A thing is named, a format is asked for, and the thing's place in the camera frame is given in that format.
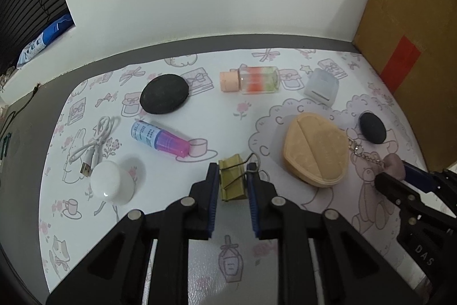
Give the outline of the brown cardboard box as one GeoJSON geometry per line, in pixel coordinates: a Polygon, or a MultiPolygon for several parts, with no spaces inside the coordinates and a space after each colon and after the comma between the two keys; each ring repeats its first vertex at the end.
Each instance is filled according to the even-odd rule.
{"type": "Polygon", "coordinates": [[[427,168],[456,163],[456,0],[368,0],[353,43],[414,131],[427,168]]]}

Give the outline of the small black round puff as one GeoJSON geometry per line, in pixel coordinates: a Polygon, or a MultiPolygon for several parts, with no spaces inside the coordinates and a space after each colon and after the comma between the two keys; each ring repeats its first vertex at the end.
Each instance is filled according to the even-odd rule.
{"type": "Polygon", "coordinates": [[[359,128],[363,137],[372,144],[382,144],[386,140],[386,127],[372,112],[367,111],[359,116],[359,128]]]}

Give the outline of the translucent white computer mouse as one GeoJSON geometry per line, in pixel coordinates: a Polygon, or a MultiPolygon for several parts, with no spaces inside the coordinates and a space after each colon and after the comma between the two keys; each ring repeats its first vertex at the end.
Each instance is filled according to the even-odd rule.
{"type": "Polygon", "coordinates": [[[304,94],[327,107],[332,107],[338,89],[339,81],[334,75],[316,68],[305,85],[304,94]]]}

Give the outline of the tan heart-shaped pouch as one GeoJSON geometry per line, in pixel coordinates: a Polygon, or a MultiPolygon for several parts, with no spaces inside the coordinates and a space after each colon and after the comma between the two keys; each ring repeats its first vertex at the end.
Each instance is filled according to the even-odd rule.
{"type": "Polygon", "coordinates": [[[288,171],[314,187],[338,184],[348,170],[348,137],[337,125],[315,113],[297,115],[284,139],[282,156],[288,171]]]}

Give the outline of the pink bow keychain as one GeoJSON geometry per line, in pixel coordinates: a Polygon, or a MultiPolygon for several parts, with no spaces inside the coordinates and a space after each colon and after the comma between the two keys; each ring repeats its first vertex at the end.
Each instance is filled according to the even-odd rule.
{"type": "Polygon", "coordinates": [[[346,130],[349,139],[350,161],[358,176],[366,182],[373,182],[376,175],[387,173],[397,180],[405,178],[405,168],[396,154],[399,145],[392,129],[386,131],[386,140],[373,144],[354,128],[346,130]]]}

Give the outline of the green tool on desk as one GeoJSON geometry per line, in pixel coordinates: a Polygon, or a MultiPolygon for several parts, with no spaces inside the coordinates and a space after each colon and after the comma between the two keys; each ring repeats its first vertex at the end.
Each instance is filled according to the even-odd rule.
{"type": "Polygon", "coordinates": [[[7,153],[8,153],[8,149],[9,149],[9,143],[10,143],[10,139],[12,137],[12,133],[11,132],[8,132],[5,137],[2,139],[2,145],[1,145],[1,160],[3,160],[6,156],[7,156],[7,153]]]}

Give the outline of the clear bottle with pink cap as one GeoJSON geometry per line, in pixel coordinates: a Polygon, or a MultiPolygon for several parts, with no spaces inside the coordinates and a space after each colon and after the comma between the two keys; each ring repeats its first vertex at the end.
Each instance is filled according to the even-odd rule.
{"type": "Polygon", "coordinates": [[[247,67],[219,73],[221,90],[225,93],[270,94],[279,90],[280,74],[276,67],[247,67]]]}

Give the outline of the blue white plastic bag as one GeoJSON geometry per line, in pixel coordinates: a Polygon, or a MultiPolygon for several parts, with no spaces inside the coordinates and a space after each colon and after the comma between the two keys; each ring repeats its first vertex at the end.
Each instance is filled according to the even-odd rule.
{"type": "Polygon", "coordinates": [[[50,46],[55,39],[59,38],[73,25],[74,20],[70,13],[61,16],[58,20],[48,25],[35,39],[23,48],[19,55],[16,68],[21,69],[24,65],[28,64],[28,62],[46,49],[47,46],[50,46]]]}

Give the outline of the olive green binder clip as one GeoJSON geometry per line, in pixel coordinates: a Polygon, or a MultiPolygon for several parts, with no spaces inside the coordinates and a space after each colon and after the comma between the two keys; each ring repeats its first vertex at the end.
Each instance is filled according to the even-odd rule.
{"type": "Polygon", "coordinates": [[[220,195],[224,202],[247,198],[246,178],[259,170],[259,157],[251,152],[245,160],[235,155],[219,160],[220,195]]]}

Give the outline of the white round dome object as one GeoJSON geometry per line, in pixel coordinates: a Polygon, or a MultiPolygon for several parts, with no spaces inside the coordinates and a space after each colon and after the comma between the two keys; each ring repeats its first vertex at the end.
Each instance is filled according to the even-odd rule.
{"type": "Polygon", "coordinates": [[[131,175],[112,161],[103,161],[93,168],[90,186],[96,198],[116,205],[130,202],[135,192],[131,175]]]}

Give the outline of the large black round puff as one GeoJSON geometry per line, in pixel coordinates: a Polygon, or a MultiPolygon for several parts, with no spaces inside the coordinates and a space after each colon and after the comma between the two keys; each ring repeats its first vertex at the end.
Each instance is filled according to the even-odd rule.
{"type": "Polygon", "coordinates": [[[176,111],[188,99],[187,81],[176,74],[163,74],[152,79],[141,92],[139,103],[152,115],[165,115],[176,111]]]}

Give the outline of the patterned white pink table mat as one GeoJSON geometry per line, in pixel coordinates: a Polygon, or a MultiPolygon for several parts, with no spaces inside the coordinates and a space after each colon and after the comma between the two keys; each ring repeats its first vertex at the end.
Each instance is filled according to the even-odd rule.
{"type": "Polygon", "coordinates": [[[71,86],[57,106],[39,195],[39,245],[50,293],[87,253],[133,209],[145,214],[163,211],[189,194],[203,180],[210,163],[238,153],[243,160],[254,152],[260,175],[279,195],[305,211],[339,212],[413,288],[425,275],[400,247],[400,211],[363,181],[352,165],[335,186],[318,188],[291,174],[282,148],[290,122],[305,112],[320,115],[346,133],[361,134],[359,116],[372,112],[386,131],[392,129],[396,154],[415,166],[424,159],[406,115],[381,78],[359,53],[317,49],[254,49],[194,54],[150,63],[135,63],[92,73],[71,86]],[[225,93],[219,73],[240,67],[276,67],[279,90],[270,94],[225,93]],[[304,94],[316,68],[339,81],[332,107],[304,94]],[[140,103],[149,81],[163,74],[184,78],[190,94],[176,111],[146,113],[140,103]],[[135,121],[163,128],[190,143],[189,155],[174,156],[131,137],[135,121]],[[99,200],[90,176],[103,161],[117,163],[135,182],[125,205],[99,200]]]}

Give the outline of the blue pink tube bottle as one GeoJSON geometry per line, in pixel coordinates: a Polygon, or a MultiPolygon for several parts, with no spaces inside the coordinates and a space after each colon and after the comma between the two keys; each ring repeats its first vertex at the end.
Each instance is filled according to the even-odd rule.
{"type": "Polygon", "coordinates": [[[146,123],[135,121],[130,130],[131,137],[154,150],[185,158],[190,152],[190,143],[167,130],[146,123]]]}

